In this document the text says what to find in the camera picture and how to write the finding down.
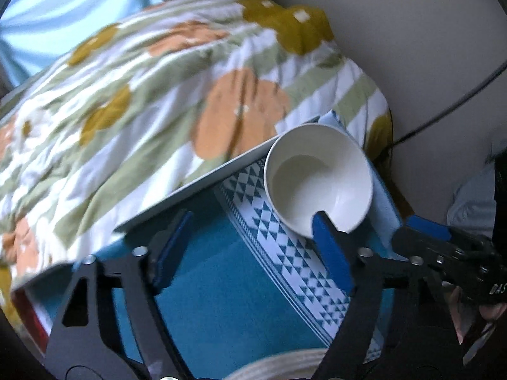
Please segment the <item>person's right hand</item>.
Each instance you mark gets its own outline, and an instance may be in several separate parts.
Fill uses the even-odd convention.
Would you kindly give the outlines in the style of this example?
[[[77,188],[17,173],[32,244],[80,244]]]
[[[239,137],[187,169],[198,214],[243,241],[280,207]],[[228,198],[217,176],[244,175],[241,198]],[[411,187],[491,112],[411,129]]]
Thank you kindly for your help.
[[[466,305],[465,296],[460,287],[452,290],[447,302],[459,344],[463,343],[466,334],[476,321],[483,319],[489,328],[506,313],[506,304]]]

